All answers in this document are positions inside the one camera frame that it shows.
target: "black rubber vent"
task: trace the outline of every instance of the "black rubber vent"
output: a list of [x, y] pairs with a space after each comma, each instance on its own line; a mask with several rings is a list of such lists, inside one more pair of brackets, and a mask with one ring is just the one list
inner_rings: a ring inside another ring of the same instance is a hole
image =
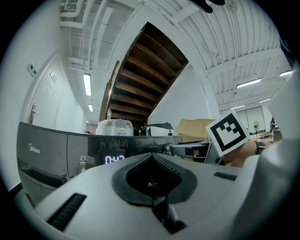
[[227, 180], [231, 180], [231, 181], [235, 181], [235, 179], [237, 178], [236, 175], [231, 175], [231, 174], [227, 174], [227, 173], [223, 173], [223, 172], [216, 172], [214, 174], [214, 176], [219, 177], [219, 178], [224, 178]]
[[86, 195], [73, 194], [47, 222], [56, 229], [63, 231], [85, 198]]

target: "white ceiling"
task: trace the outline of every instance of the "white ceiling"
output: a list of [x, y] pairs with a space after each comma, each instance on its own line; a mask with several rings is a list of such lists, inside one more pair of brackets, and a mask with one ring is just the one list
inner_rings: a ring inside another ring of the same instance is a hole
[[[208, 80], [211, 82], [220, 111], [230, 107], [256, 105], [258, 101], [274, 96], [284, 82], [279, 73], [289, 69], [289, 64], [283, 55], [279, 34], [270, 18], [251, 0], [235, 0], [238, 6], [236, 12], [229, 11], [226, 6], [211, 5], [212, 14], [207, 14], [191, 6], [187, 0], [144, 0], [157, 8], [178, 27], [185, 35], [202, 63]], [[92, 70], [92, 97], [85, 95], [83, 85], [82, 49], [79, 54], [82, 29], [71, 29], [72, 57], [81, 59], [68, 66], [74, 76], [78, 96], [86, 106], [89, 122], [97, 123], [100, 106], [106, 83], [111, 76], [107, 68], [115, 65], [109, 61], [113, 46], [122, 27], [142, 0], [108, 0], [106, 6], [113, 8], [105, 29], [97, 67]], [[84, 59], [88, 57], [90, 32], [100, 1], [96, 1], [85, 27]], [[91, 59], [94, 59], [94, 49], [98, 28], [105, 10], [99, 18], [94, 34]], [[81, 21], [83, 12], [75, 19]], [[253, 86], [236, 89], [236, 85], [256, 78], [262, 81]], [[92, 103], [94, 112], [88, 111]]]

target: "ceiling light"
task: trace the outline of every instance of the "ceiling light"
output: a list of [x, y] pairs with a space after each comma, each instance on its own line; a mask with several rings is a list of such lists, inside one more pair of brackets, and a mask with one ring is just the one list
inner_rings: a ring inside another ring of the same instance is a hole
[[84, 81], [84, 87], [85, 87], [85, 93], [87, 96], [92, 96], [92, 92], [90, 89], [90, 74], [83, 74], [83, 81]]
[[244, 107], [245, 105], [241, 105], [241, 106], [237, 106], [237, 107], [232, 107], [230, 109], [235, 109], [235, 108], [238, 108], [238, 107]]
[[262, 100], [262, 101], [259, 101], [258, 103], [262, 103], [262, 102], [265, 102], [265, 101], [269, 101], [271, 98], [268, 98], [268, 99], [265, 99], [265, 100]]
[[283, 72], [283, 73], [279, 74], [279, 76], [280, 76], [280, 77], [283, 77], [283, 76], [289, 75], [289, 74], [291, 74], [291, 73], [293, 73], [293, 71], [286, 71], [286, 72]]
[[261, 78], [257, 78], [255, 80], [252, 80], [252, 81], [249, 81], [249, 82], [245, 82], [245, 83], [242, 83], [242, 84], [238, 84], [236, 86], [236, 88], [242, 88], [242, 87], [246, 87], [248, 85], [251, 85], [251, 84], [254, 84], [254, 83], [259, 83], [261, 81]]
[[90, 109], [91, 112], [93, 111], [93, 105], [92, 104], [89, 104], [89, 109]]

